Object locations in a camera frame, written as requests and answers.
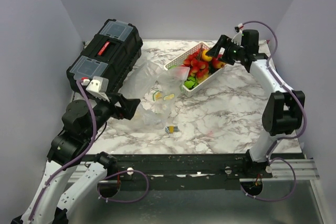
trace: red fruit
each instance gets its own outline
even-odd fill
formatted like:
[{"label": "red fruit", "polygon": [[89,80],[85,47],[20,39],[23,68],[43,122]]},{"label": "red fruit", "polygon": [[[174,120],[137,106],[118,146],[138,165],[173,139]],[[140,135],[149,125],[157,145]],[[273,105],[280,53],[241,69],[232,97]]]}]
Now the red fruit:
[{"label": "red fruit", "polygon": [[183,61],[183,65],[185,65],[186,67],[190,67],[190,60],[188,60],[188,59],[185,59],[184,61]]},{"label": "red fruit", "polygon": [[221,62],[215,58],[212,59],[211,63],[212,63],[212,66],[214,66],[214,68],[216,69],[222,68],[225,65],[224,62]]},{"label": "red fruit", "polygon": [[202,70],[202,72],[203,72],[204,74],[208,74],[208,73],[209,73],[209,69],[208,69],[208,68],[205,68],[205,69]]},{"label": "red fruit", "polygon": [[200,69],[204,69],[204,68],[206,67],[205,62],[204,62],[204,61],[199,61],[199,62],[198,62],[198,67],[199,67]]},{"label": "red fruit", "polygon": [[190,70],[189,70],[189,74],[188,74],[188,76],[195,77],[195,73],[192,73],[192,72],[191,72],[191,69],[190,69]]},{"label": "red fruit", "polygon": [[193,59],[193,60],[191,61],[191,66],[193,66],[193,67],[198,66],[198,60]]},{"label": "red fruit", "polygon": [[197,79],[199,79],[199,80],[201,80],[203,77],[204,77],[204,72],[203,71],[200,71],[200,72],[198,72],[197,74],[196,74],[196,78]]},{"label": "red fruit", "polygon": [[199,67],[193,67],[190,71],[191,73],[197,73],[199,72],[200,68]]}]

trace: white connector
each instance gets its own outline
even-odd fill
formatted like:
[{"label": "white connector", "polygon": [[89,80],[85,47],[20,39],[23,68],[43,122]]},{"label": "white connector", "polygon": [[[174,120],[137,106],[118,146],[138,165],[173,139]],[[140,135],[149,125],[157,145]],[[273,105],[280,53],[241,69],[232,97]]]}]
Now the white connector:
[{"label": "white connector", "polygon": [[86,91],[98,99],[109,102],[110,99],[105,94],[108,83],[108,79],[95,76],[88,84]]},{"label": "white connector", "polygon": [[83,77],[82,78],[82,86],[87,86],[87,85],[89,85],[89,83],[90,83],[90,79],[89,78],[86,78],[86,77]]}]

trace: black metal frame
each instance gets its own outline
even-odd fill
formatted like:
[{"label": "black metal frame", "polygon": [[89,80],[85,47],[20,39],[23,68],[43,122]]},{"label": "black metal frame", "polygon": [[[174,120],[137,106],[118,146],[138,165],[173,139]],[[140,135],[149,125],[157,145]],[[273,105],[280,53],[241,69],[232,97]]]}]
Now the black metal frame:
[{"label": "black metal frame", "polygon": [[[144,172],[150,179],[150,190],[206,190],[226,189],[240,190],[241,178],[263,178],[272,175],[265,169],[245,170],[247,154],[115,154],[119,171],[132,167]],[[303,159],[302,153],[273,154],[272,157],[284,159]],[[95,155],[87,155],[82,162],[95,160]],[[201,172],[203,176],[192,176]],[[123,191],[139,191],[145,188],[144,179],[140,174],[125,174],[120,177]],[[104,188],[113,189],[117,184],[109,184]]]}]

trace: white marble surface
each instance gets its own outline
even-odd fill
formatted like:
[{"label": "white marble surface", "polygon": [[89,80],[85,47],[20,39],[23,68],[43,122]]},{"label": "white marble surface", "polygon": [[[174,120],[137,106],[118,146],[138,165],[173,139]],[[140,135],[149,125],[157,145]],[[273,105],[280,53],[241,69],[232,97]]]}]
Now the white marble surface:
[{"label": "white marble surface", "polygon": [[[144,41],[142,57],[160,66],[198,41]],[[266,43],[260,51],[269,53]],[[148,103],[151,95],[142,100]],[[162,130],[134,130],[110,119],[89,154],[101,151],[117,154],[244,153],[262,130],[261,115],[267,97],[253,76],[241,65],[227,66],[208,87],[191,98],[179,96],[167,125],[177,125],[178,133]],[[301,152],[297,140],[283,140],[275,152]]]}]

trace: white basket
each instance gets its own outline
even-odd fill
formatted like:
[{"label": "white basket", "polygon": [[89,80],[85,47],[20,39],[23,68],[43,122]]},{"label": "white basket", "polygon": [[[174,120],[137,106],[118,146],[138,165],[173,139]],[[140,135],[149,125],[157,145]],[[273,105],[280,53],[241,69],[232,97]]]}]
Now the white basket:
[{"label": "white basket", "polygon": [[[197,44],[196,46],[194,46],[193,48],[189,49],[188,51],[186,51],[185,53],[181,54],[180,56],[177,56],[175,59],[173,59],[172,61],[170,61],[169,63],[167,63],[166,65],[164,65],[164,69],[168,70],[171,66],[180,66],[183,64],[183,61],[191,54],[193,54],[194,52],[198,51],[201,46],[203,46],[203,49],[210,49],[210,47],[201,42],[199,44]],[[220,73],[223,72],[225,67],[218,69],[216,72],[214,72],[212,75],[209,76],[209,78],[207,78],[205,81],[203,81],[201,84],[197,85],[196,87],[194,87],[192,90],[186,88],[184,85],[182,85],[181,87],[181,91],[184,95],[186,95],[187,97],[191,97],[193,94],[197,93],[199,90],[201,90],[202,88],[204,88],[206,85],[208,85],[210,82],[212,82],[216,76],[218,76]]]}]

